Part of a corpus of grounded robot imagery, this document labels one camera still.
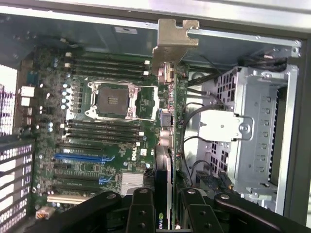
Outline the RAM stick with white labels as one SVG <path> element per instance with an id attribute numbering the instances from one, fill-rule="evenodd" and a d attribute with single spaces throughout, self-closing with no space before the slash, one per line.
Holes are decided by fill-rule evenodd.
<path id="1" fill-rule="evenodd" d="M 139 123 L 136 123 L 134 121 L 101 121 L 101 120 L 78 120 L 78 119 L 69 119 L 66 120 L 66 124 L 112 124 L 112 125 L 134 125 L 138 126 Z"/>

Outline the white orange power plug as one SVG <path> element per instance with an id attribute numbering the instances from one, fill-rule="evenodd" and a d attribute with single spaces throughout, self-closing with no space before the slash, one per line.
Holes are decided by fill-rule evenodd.
<path id="1" fill-rule="evenodd" d="M 55 212 L 53 208 L 40 209 L 36 211 L 35 218 L 36 219 L 49 219 Z"/>

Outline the CPU socket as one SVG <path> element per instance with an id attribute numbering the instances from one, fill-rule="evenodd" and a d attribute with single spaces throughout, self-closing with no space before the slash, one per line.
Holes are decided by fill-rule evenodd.
<path id="1" fill-rule="evenodd" d="M 128 81 L 92 81 L 87 84 L 91 89 L 90 108 L 85 115 L 94 120 L 126 121 L 129 106 Z"/>

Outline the silver chipset heat sink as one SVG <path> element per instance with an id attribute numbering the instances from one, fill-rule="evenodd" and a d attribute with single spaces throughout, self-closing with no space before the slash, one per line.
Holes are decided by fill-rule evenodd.
<path id="1" fill-rule="evenodd" d="M 121 176 L 121 194 L 126 195 L 128 189 L 143 187 L 143 173 L 123 172 Z"/>

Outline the open dark grey PC case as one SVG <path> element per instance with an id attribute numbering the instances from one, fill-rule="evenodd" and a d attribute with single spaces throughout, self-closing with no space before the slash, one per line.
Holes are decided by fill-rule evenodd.
<path id="1" fill-rule="evenodd" d="M 214 174 L 210 166 L 198 169 L 199 162 L 190 158 L 188 143 L 199 139 L 195 118 L 208 110 L 226 112 L 225 104 L 202 85 L 236 67 L 283 72 L 289 65 L 297 66 L 299 74 L 281 216 L 311 229 L 311 0 L 0 0 L 0 233 L 24 233 L 46 220 L 27 209 L 31 141 L 14 131 L 21 61 L 39 46 L 82 48 L 150 57 L 157 76 L 153 49 L 160 19 L 174 19 L 178 28 L 186 28 L 187 51 L 178 64 L 188 64 L 190 73 L 174 178 L 173 228 L 155 228 L 155 233 L 192 233 L 180 223 L 183 189 L 198 189 L 210 199 L 222 192 L 243 198 L 227 173 Z M 155 207 L 155 151 L 154 166 L 143 174 L 141 188 L 152 190 Z M 126 195 L 113 192 L 125 197 L 138 188 Z"/>

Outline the silver perforated disk bay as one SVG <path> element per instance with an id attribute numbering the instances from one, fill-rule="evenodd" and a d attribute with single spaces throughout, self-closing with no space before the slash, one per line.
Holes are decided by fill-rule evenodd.
<path id="1" fill-rule="evenodd" d="M 188 143 L 198 169 L 227 173 L 243 198 L 284 213 L 299 69 L 236 67 L 202 85 L 226 106 L 195 118 L 199 139 Z"/>

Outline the black RAM slot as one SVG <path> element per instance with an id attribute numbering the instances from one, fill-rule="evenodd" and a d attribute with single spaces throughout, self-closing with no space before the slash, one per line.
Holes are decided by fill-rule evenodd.
<path id="1" fill-rule="evenodd" d="M 131 61 L 131 62 L 144 62 L 145 60 L 151 60 L 150 57 L 141 57 L 133 55 L 119 55 L 110 53 L 84 53 L 84 54 L 72 54 L 68 57 L 72 60 L 84 59 L 84 60 L 116 60 L 116 61 Z"/>
<path id="2" fill-rule="evenodd" d="M 148 75 L 143 75 L 141 73 L 131 73 L 131 72 L 112 72 L 112 71 L 91 71 L 91 70 L 78 70 L 78 71 L 67 71 L 72 75 L 88 76 L 88 77 L 101 77 L 101 78 L 112 78 L 112 79 L 122 79 L 122 80 L 141 80 L 147 78 Z"/>
<path id="3" fill-rule="evenodd" d="M 98 142 L 110 142 L 110 143 L 136 143 L 143 142 L 141 138 L 121 138 L 121 137 L 107 137 L 107 136 L 80 136 L 80 135 L 67 135 L 62 136 L 62 139 L 78 139 Z"/>
<path id="4" fill-rule="evenodd" d="M 136 127 L 136 126 L 123 126 L 123 125 L 68 125 L 67 128 L 72 129 L 100 129 L 100 130 L 124 130 L 124 131 L 144 131 L 142 127 Z"/>
<path id="5" fill-rule="evenodd" d="M 75 65 L 113 65 L 113 66 L 130 66 L 130 67 L 147 67 L 144 63 L 133 63 L 126 61 L 110 61 L 110 60 L 72 60 Z"/>
<path id="6" fill-rule="evenodd" d="M 124 132 L 114 132 L 114 131 L 74 131 L 74 130 L 65 130 L 65 133 L 71 134 L 83 134 L 83 135 L 101 135 L 101 136 L 118 136 L 118 137 L 140 137 L 139 134 L 135 133 L 124 133 Z"/>
<path id="7" fill-rule="evenodd" d="M 144 70 L 136 70 L 129 68 L 119 68 L 119 67 L 95 67 L 95 66 L 71 66 L 70 69 L 75 71 L 112 71 L 112 72 L 132 72 L 132 73 L 143 73 Z"/>

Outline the beige expansion slot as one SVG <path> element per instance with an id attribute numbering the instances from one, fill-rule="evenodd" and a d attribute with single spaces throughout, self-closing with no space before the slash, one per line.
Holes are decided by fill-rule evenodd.
<path id="1" fill-rule="evenodd" d="M 62 204 L 80 204 L 89 197 L 77 196 L 77 195 L 61 195 L 61 194 L 53 194 L 47 196 L 47 202 L 55 202 Z"/>

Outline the green motherboard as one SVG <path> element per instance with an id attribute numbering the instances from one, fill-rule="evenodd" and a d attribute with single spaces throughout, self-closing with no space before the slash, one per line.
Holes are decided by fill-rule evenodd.
<path id="1" fill-rule="evenodd" d="M 123 172 L 144 173 L 154 166 L 154 148 L 159 144 L 160 119 L 159 110 L 167 106 L 167 88 L 159 84 L 158 77 L 151 72 L 151 61 L 145 60 L 147 67 L 90 65 L 95 67 L 119 67 L 136 70 L 144 70 L 147 78 L 141 80 L 122 80 L 101 77 L 88 77 L 72 75 L 67 71 L 72 63 L 72 54 L 95 53 L 85 51 L 82 48 L 60 49 L 53 47 L 35 47 L 20 64 L 17 74 L 18 98 L 16 106 L 16 120 L 14 131 L 21 139 L 29 139 L 31 144 L 28 150 L 32 156 L 27 160 L 32 169 L 31 185 L 28 187 L 30 202 L 28 211 L 34 213 L 45 206 L 49 206 L 59 212 L 65 211 L 74 204 L 62 204 L 47 202 L 47 196 L 53 194 L 77 195 L 92 197 L 103 191 L 121 192 L 121 176 Z M 184 62 L 177 65 L 178 85 L 178 132 L 182 128 L 184 106 L 186 103 L 188 77 L 190 66 Z M 92 81 L 128 81 L 137 86 L 158 86 L 159 109 L 156 113 L 156 121 L 133 120 L 144 131 L 114 132 L 139 134 L 143 142 L 136 143 L 110 143 L 78 139 L 62 139 L 62 136 L 101 136 L 65 133 L 65 130 L 74 131 L 111 131 L 100 129 L 72 129 L 67 128 L 66 120 L 94 120 L 85 115 L 90 108 L 91 89 L 87 86 Z M 143 88 L 138 91 L 136 100 L 136 116 L 150 119 L 153 101 L 153 88 Z M 70 143 L 79 145 L 91 145 L 102 147 L 99 150 L 77 150 L 58 148 L 58 143 Z M 73 160 L 55 159 L 56 153 L 79 154 L 86 156 L 102 157 L 105 163 L 78 162 Z M 55 163 L 71 164 L 71 168 L 54 169 Z M 64 180 L 55 180 L 53 175 L 78 175 L 99 177 L 98 183 L 74 183 Z"/>

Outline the blue expansion slot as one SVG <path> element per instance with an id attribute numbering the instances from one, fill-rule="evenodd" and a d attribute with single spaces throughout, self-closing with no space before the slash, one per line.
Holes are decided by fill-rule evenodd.
<path id="1" fill-rule="evenodd" d="M 105 159 L 102 157 L 86 156 L 79 154 L 56 153 L 54 155 L 54 158 L 59 160 L 73 160 L 78 162 L 105 163 Z"/>

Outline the metal socket cover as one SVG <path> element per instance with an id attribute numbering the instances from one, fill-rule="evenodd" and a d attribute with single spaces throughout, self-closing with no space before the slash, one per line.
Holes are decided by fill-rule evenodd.
<path id="1" fill-rule="evenodd" d="M 138 98 L 138 91 L 143 88 L 153 88 L 153 101 L 155 102 L 153 109 L 152 109 L 152 114 L 150 119 L 143 119 L 139 118 L 136 116 L 136 100 Z M 127 115 L 126 115 L 126 120 L 128 121 L 133 121 L 133 120 L 145 120 L 145 121 L 156 121 L 156 113 L 157 110 L 159 109 L 159 96 L 158 96 L 158 86 L 156 85 L 151 85 L 151 86 L 137 86 L 135 84 L 128 84 L 128 90 L 129 90 L 129 106 L 127 108 Z"/>

